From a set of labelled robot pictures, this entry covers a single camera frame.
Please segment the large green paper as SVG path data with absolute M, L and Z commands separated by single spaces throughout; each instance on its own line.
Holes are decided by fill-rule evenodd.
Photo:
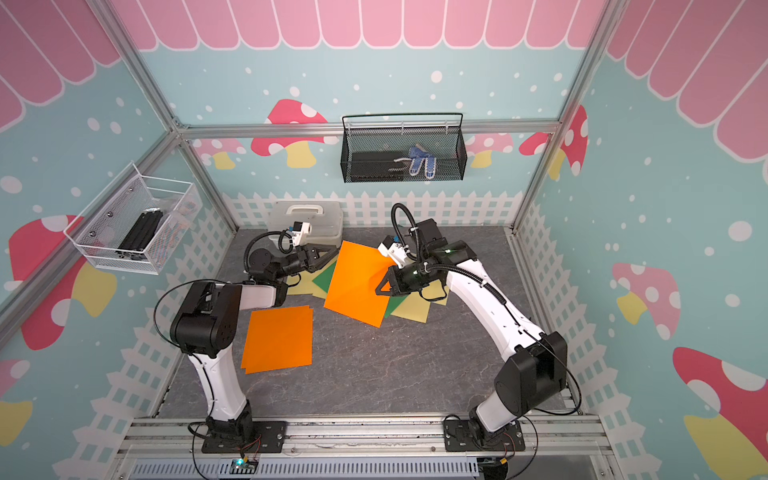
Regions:
M 384 317 L 389 317 L 406 299 L 408 296 L 393 296 L 389 298 L 387 308 L 385 310 Z

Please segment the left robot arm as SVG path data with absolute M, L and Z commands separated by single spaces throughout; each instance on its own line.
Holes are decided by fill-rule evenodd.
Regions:
M 187 355 L 200 377 L 208 413 L 201 423 L 190 423 L 188 430 L 203 441 L 204 453 L 237 453 L 244 463 L 248 451 L 282 450 L 285 424 L 254 421 L 238 381 L 233 342 L 239 314 L 281 306 L 292 287 L 289 277 L 323 269 L 339 250 L 338 245 L 311 243 L 309 225 L 296 222 L 250 240 L 243 253 L 244 281 L 203 278 L 170 289 L 188 291 L 169 333 L 160 337 Z

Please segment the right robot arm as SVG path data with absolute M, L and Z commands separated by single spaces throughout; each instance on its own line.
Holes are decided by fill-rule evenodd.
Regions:
M 566 340 L 528 319 L 496 286 L 465 242 L 448 242 L 434 220 L 416 221 L 402 203 L 393 205 L 390 216 L 398 213 L 405 214 L 409 228 L 403 233 L 395 224 L 395 233 L 379 245 L 379 252 L 394 264 L 377 285 L 376 294 L 422 294 L 432 283 L 439 283 L 475 315 L 504 362 L 492 393 L 466 419 L 445 417 L 446 449 L 522 450 L 516 441 L 520 419 L 564 390 L 573 377 L 567 367 Z

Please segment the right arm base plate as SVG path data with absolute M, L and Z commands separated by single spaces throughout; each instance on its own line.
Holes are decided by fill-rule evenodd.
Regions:
M 442 419 L 445 450 L 448 452 L 488 451 L 516 454 L 526 449 L 520 424 L 508 423 L 488 433 L 476 421 L 447 415 Z

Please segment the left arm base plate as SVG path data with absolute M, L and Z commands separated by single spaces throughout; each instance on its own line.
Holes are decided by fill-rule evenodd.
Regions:
M 284 421 L 253 421 L 244 434 L 207 433 L 205 454 L 281 453 L 286 440 Z

